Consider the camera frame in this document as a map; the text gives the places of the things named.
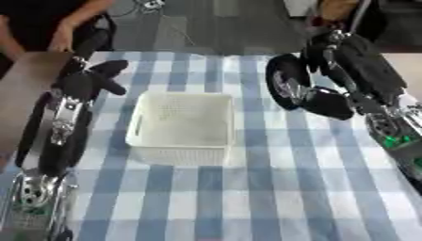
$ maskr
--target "wire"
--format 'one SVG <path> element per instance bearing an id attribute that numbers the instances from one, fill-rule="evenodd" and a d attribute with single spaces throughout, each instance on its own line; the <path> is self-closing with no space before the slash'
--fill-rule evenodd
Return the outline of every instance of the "wire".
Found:
<path id="1" fill-rule="evenodd" d="M 196 46 L 196 43 L 192 40 L 192 38 L 185 31 L 181 30 L 180 28 L 178 28 L 174 24 L 170 23 L 171 16 L 167 16 L 166 14 L 164 14 L 163 9 L 160 10 L 160 13 L 161 13 L 161 16 L 163 17 L 163 19 L 168 20 L 168 24 L 171 28 L 173 28 L 179 34 L 183 35 L 185 37 L 185 39 L 187 39 L 192 46 Z"/>
<path id="2" fill-rule="evenodd" d="M 110 15 L 110 17 L 121 18 L 121 17 L 127 16 L 127 15 L 139 10 L 140 6 L 142 5 L 138 0 L 132 0 L 132 3 L 133 3 L 133 6 L 130 10 L 128 10 L 125 13 L 122 13 L 122 14 Z"/>
<path id="3" fill-rule="evenodd" d="M 192 40 L 192 38 L 185 32 L 185 31 L 183 31 L 183 30 L 181 30 L 181 29 L 179 29 L 177 26 L 175 26 L 174 24 L 172 24 L 171 22 L 170 22 L 170 19 L 171 19 L 171 16 L 168 16 L 168 15 L 166 15 L 166 14 L 164 14 L 164 9 L 163 8 L 157 8 L 157 9 L 146 9 L 145 7 L 144 7 L 144 3 L 140 3 L 139 2 L 140 0 L 132 0 L 132 2 L 133 2 L 133 6 L 132 6 L 132 8 L 130 9 L 130 10 L 128 10 L 127 12 L 125 12 L 125 13 L 123 13 L 123 14 L 119 14 L 119 15 L 110 15 L 112 18 L 121 18 L 121 17 L 124 17 L 124 16 L 127 16 L 127 15 L 129 15 L 129 14 L 131 14 L 131 13 L 133 13 L 134 11 L 137 11 L 137 10 L 141 10 L 141 12 L 142 12 L 142 14 L 151 14 L 151 13 L 155 13 L 155 12 L 159 12 L 160 13 L 160 15 L 163 17 L 163 19 L 166 19 L 166 20 L 168 20 L 168 24 L 169 24 L 169 26 L 173 29 L 173 30 L 175 30 L 176 32 L 178 32 L 179 34 L 181 34 L 181 35 L 183 35 L 184 37 L 185 37 L 185 39 L 187 40 L 187 41 L 189 41 L 189 43 L 192 45 L 192 46 L 196 46 L 196 43 Z"/>

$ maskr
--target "checkered tablecloth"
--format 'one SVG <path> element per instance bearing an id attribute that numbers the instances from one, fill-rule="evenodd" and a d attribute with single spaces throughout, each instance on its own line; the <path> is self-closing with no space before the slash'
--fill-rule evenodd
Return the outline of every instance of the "checkered tablecloth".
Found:
<path id="1" fill-rule="evenodd" d="M 269 56 L 102 53 L 93 62 L 121 58 L 130 60 L 118 77 L 128 93 L 104 95 L 95 106 L 77 170 L 78 241 L 422 240 L 422 198 L 364 120 L 283 111 L 267 92 Z M 233 95 L 230 163 L 177 168 L 136 160 L 124 139 L 146 90 Z"/>

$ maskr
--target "white object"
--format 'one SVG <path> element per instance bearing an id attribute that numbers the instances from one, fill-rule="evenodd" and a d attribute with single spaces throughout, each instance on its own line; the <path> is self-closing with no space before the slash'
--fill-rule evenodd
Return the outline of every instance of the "white object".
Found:
<path id="1" fill-rule="evenodd" d="M 222 166 L 234 131 L 230 95 L 146 92 L 138 99 L 126 142 L 146 164 Z"/>
<path id="2" fill-rule="evenodd" d="M 305 17 L 316 8 L 317 0 L 284 0 L 290 17 Z"/>

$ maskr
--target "floor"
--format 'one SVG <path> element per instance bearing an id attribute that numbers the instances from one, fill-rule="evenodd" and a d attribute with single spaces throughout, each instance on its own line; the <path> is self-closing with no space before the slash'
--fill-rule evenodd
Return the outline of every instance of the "floor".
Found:
<path id="1" fill-rule="evenodd" d="M 142 14 L 119 0 L 110 10 L 122 51 L 173 51 L 209 55 L 280 54 L 298 51 L 304 22 L 290 19 L 282 0 L 167 0 L 162 12 Z M 392 6 L 389 26 L 377 44 L 384 52 L 422 52 L 422 12 Z"/>

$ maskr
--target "person's arm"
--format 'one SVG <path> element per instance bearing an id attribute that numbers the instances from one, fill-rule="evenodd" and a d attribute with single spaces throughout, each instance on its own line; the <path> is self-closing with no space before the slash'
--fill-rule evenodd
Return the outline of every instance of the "person's arm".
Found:
<path id="1" fill-rule="evenodd" d="M 88 0 L 81 8 L 60 21 L 50 43 L 50 51 L 72 51 L 73 32 L 84 22 L 106 11 L 114 0 Z"/>
<path id="2" fill-rule="evenodd" d="M 5 15 L 0 15 L 0 52 L 12 61 L 16 61 L 25 52 L 24 47 L 13 38 Z"/>
<path id="3" fill-rule="evenodd" d="M 113 3 L 114 0 L 88 0 L 85 5 L 64 18 L 60 24 L 65 24 L 75 29 L 89 19 L 109 9 Z"/>
<path id="4" fill-rule="evenodd" d="M 359 4 L 359 0 L 324 0 L 320 6 L 323 20 L 333 22 L 348 18 Z"/>

